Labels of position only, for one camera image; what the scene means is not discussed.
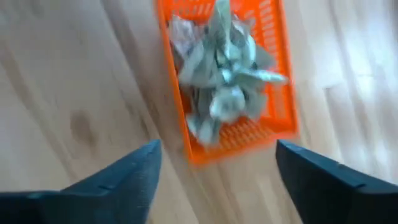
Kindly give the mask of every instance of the wooden floor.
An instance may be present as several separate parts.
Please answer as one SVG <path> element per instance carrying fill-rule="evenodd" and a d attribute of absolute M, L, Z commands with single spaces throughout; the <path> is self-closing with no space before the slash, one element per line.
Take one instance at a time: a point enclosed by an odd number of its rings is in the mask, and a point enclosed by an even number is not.
<path fill-rule="evenodd" d="M 398 184 L 397 3 L 284 3 L 294 141 Z M 149 223 L 300 223 L 273 146 L 187 163 L 152 2 L 0 0 L 1 191 L 61 189 L 155 138 Z"/>

